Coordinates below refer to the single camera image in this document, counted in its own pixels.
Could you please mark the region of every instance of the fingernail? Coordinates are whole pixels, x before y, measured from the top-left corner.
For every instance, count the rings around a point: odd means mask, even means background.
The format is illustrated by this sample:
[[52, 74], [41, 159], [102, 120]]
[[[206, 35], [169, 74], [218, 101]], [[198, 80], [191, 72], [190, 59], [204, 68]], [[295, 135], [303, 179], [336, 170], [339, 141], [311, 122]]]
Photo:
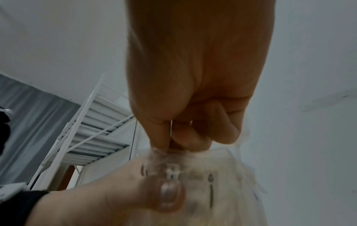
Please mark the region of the fingernail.
[[180, 194], [181, 185], [178, 181], [167, 181], [161, 186], [161, 205], [173, 204]]

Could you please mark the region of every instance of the plastic bag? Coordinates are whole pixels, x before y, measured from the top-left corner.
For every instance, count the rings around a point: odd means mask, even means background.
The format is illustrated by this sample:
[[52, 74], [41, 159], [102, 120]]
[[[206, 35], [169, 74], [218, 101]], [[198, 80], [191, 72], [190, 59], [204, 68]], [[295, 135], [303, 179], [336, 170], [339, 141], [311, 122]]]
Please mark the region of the plastic bag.
[[152, 151], [142, 158], [146, 176], [180, 180], [186, 201], [172, 214], [138, 211], [129, 218], [128, 226], [267, 225], [254, 172], [228, 148], [203, 153]]

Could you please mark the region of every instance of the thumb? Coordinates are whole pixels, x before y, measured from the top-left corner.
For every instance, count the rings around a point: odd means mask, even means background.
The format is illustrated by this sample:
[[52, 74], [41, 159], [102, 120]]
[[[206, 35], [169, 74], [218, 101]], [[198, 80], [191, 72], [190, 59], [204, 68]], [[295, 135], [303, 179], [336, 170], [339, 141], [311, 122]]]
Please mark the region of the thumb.
[[114, 207], [119, 210], [173, 212], [182, 207], [186, 192], [179, 181], [150, 176], [121, 184], [114, 197]]

